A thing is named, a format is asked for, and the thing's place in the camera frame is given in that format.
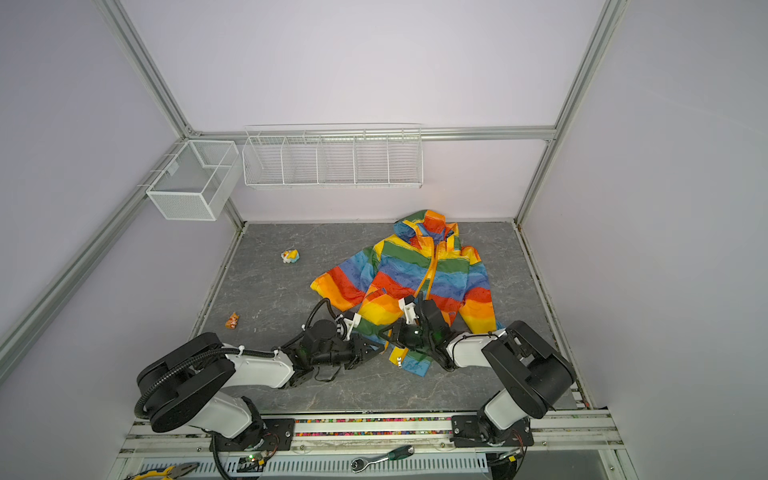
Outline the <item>rainbow striped jacket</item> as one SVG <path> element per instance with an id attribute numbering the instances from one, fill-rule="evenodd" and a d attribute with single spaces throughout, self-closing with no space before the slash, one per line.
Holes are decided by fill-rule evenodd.
<path id="1" fill-rule="evenodd" d="M 361 318 L 356 329 L 368 337 L 403 317 L 406 298 L 433 301 L 441 326 L 461 318 L 468 328 L 435 341 L 450 368 L 488 366 L 482 350 L 501 333 L 479 253 L 461 241 L 457 224 L 432 210 L 399 220 L 392 235 L 321 274 L 311 287 L 333 307 L 355 309 Z"/>

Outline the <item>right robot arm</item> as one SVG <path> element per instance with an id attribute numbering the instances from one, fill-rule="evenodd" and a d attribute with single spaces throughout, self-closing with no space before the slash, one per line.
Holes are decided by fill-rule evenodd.
<path id="1" fill-rule="evenodd" d="M 531 445 L 530 420 L 545 417 L 577 380 L 573 365 L 523 321 L 473 334 L 452 329 L 433 300 L 408 297 L 401 308 L 404 316 L 379 330 L 378 338 L 446 371 L 488 368 L 503 386 L 477 412 L 452 419 L 458 447 Z"/>

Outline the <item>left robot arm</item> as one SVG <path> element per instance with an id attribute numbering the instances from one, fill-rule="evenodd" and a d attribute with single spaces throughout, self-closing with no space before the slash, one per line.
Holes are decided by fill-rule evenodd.
<path id="1" fill-rule="evenodd" d="M 229 451 L 263 444 L 272 432 L 255 403 L 227 389 L 296 387 L 317 379 L 324 367 L 349 371 L 384 349 L 357 332 L 358 314 L 335 312 L 327 298 L 313 310 L 321 309 L 327 317 L 308 316 L 300 333 L 269 351 L 226 344 L 211 332 L 192 338 L 138 375 L 135 417 L 148 421 L 155 433 L 198 428 Z"/>

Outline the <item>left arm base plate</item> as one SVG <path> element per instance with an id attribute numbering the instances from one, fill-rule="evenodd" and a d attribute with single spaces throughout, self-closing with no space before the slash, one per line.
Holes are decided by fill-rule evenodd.
<path id="1" fill-rule="evenodd" d="M 219 452 L 243 451 L 286 451 L 291 448 L 294 436 L 293 418 L 271 418 L 256 422 L 255 427 L 248 427 L 234 439 L 213 435 L 210 450 Z"/>

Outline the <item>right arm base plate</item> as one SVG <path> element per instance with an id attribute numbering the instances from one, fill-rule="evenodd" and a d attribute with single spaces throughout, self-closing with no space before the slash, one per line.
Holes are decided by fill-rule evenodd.
<path id="1" fill-rule="evenodd" d="M 500 429 L 477 413 L 454 415 L 449 433 L 458 448 L 529 447 L 534 444 L 528 417 Z"/>

